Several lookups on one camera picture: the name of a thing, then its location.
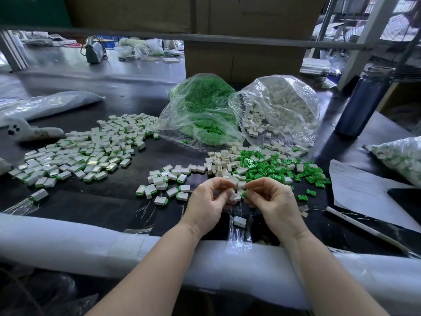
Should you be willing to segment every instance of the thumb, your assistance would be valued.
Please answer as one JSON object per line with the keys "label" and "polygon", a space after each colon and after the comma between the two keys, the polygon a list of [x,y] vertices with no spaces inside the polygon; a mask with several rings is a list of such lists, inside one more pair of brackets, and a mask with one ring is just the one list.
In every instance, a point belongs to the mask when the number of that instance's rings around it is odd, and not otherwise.
{"label": "thumb", "polygon": [[252,191],[252,190],[248,190],[245,192],[245,196],[247,196],[247,198],[253,202],[254,205],[256,205],[257,207],[260,208],[260,210],[262,208],[265,208],[265,204],[266,204],[266,200],[260,196],[260,194]]}
{"label": "thumb", "polygon": [[232,192],[230,190],[225,190],[221,194],[218,195],[216,200],[214,200],[215,205],[221,209],[224,207],[227,200],[231,197]]}

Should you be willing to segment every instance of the person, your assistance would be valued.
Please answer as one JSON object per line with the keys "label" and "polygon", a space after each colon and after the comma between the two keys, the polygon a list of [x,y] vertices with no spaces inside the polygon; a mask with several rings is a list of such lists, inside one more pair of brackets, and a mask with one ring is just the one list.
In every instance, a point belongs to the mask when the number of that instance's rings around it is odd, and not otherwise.
{"label": "person", "polygon": [[[234,183],[220,177],[200,184],[180,222],[87,315],[171,315],[199,240],[218,223],[223,207],[236,203],[229,200],[230,187]],[[245,187],[245,202],[260,208],[284,244],[316,315],[388,315],[308,230],[289,186],[262,177]]]}

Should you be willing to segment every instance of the water bottle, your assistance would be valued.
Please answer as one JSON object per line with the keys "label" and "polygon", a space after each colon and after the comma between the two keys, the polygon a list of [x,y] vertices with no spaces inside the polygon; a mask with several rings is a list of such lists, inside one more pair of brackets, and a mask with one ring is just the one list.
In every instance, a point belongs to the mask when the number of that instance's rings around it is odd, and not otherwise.
{"label": "water bottle", "polygon": [[367,64],[348,104],[336,124],[335,131],[356,138],[392,83],[394,68]]}

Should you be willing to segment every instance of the workbench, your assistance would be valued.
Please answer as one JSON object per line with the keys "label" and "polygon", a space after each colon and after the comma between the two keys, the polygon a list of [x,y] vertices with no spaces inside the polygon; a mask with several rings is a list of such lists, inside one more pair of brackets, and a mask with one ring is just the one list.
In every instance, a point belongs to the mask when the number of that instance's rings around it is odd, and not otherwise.
{"label": "workbench", "polygon": [[[20,84],[31,94],[48,95],[64,90],[89,90],[105,96],[98,102],[83,108],[67,111],[31,122],[39,127],[60,127],[65,132],[86,131],[96,127],[96,120],[107,120],[108,115],[146,113],[159,116],[168,103],[168,91],[176,84],[174,81],[146,80],[133,78],[114,78],[99,74],[91,78],[75,78],[68,75],[36,75],[21,72],[18,74]],[[234,84],[239,90],[241,84]],[[376,175],[404,181],[397,173],[387,169],[365,149],[364,144],[380,144],[411,136],[392,121],[375,113],[367,127],[356,140],[346,140],[334,132],[335,123],[345,106],[346,99],[334,91],[319,92],[321,106],[321,127],[312,159],[325,173],[328,173],[329,162],[337,159],[361,170]],[[22,163],[23,154],[40,148],[51,142],[35,142],[18,145],[8,138],[6,128],[0,130],[2,153],[0,157],[13,165]],[[185,149],[162,138],[147,138],[146,148],[133,156],[132,164],[126,169],[118,169],[105,180],[90,184],[78,180],[75,176],[49,189],[50,197],[30,216],[65,220],[75,223],[91,224],[111,230],[127,233],[143,233],[162,236],[182,217],[185,204],[172,199],[166,207],[155,206],[145,197],[137,197],[135,191],[139,185],[147,185],[149,171],[163,166],[202,164],[206,154]],[[187,183],[192,189],[206,180],[206,174],[192,174]],[[306,181],[294,183],[296,195],[305,193],[307,188],[315,189]],[[34,192],[19,180],[9,175],[0,177],[0,210],[4,210],[28,197]],[[355,253],[401,255],[389,244],[366,234],[333,215],[324,212],[327,205],[333,205],[333,194],[330,186],[326,191],[317,189],[316,197],[310,197],[307,203],[310,208],[304,221],[325,245]],[[251,210],[242,203],[232,209],[232,216],[240,213],[245,218],[253,218],[251,238],[254,241],[262,235],[278,245],[277,239],[264,223],[261,212]],[[411,230],[387,224],[374,219],[361,221],[364,224],[399,240],[414,252],[421,254],[421,235]],[[204,239],[226,240],[229,236],[229,215],[223,213],[217,227]]]}

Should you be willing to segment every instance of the green board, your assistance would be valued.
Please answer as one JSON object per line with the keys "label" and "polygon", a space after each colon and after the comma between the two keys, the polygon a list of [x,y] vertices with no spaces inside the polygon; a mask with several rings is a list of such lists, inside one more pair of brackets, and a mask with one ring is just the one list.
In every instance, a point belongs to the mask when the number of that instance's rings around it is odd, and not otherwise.
{"label": "green board", "polygon": [[72,27],[63,0],[0,0],[0,25]]}

